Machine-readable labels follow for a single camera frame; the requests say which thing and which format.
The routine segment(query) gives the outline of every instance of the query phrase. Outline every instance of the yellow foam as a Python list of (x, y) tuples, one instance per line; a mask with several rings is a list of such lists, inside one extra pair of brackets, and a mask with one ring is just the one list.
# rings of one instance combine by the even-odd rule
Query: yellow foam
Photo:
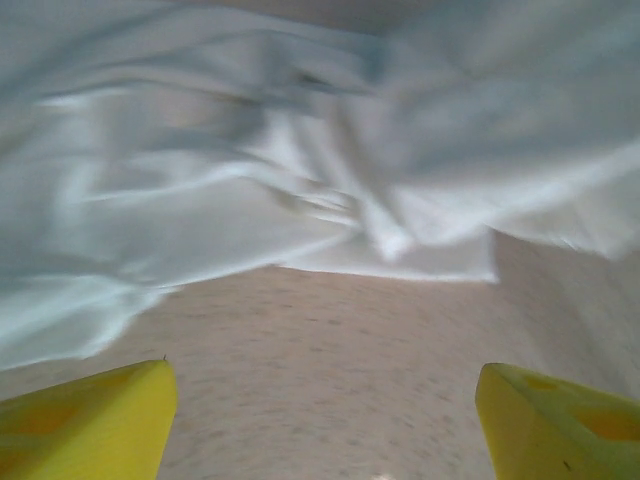
[(0, 480), (151, 480), (177, 407), (166, 361), (0, 402)]
[(489, 364), (476, 406), (498, 480), (640, 478), (636, 402)]

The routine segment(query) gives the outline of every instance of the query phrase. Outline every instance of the floor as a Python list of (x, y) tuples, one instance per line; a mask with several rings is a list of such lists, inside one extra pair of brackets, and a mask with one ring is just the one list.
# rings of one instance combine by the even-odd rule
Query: floor
[(160, 480), (489, 480), (484, 363), (640, 397), (640, 255), (498, 244), (496, 286), (279, 268), (192, 285), (98, 357), (0, 373), (2, 397), (167, 355)]

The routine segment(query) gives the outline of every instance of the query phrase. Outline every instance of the yellow plastic part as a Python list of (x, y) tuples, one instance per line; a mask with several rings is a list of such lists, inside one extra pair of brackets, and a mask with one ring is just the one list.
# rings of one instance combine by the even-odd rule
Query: yellow plastic part
[(476, 406), (498, 480), (640, 478), (640, 404), (485, 365)]
[(176, 407), (162, 360), (0, 402), (0, 480), (152, 480)]

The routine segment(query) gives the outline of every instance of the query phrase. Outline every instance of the white fabric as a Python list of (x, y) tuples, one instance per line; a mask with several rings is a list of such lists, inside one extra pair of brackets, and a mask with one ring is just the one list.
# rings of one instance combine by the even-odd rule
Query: white fabric
[(638, 25), (615, 0), (449, 0), (386, 38), (5, 0), (0, 368), (92, 355), (176, 287), (261, 265), (493, 281), (493, 230), (624, 253)]

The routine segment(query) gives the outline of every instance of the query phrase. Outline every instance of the wrinkled sheet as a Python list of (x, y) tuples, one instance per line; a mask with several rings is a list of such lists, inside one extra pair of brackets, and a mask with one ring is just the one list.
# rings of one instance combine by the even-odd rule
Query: wrinkled sheet
[(450, 0), (385, 37), (3, 2), (0, 368), (93, 355), (181, 285), (263, 265), (495, 281), (496, 230), (622, 255), (638, 25), (603, 0)]

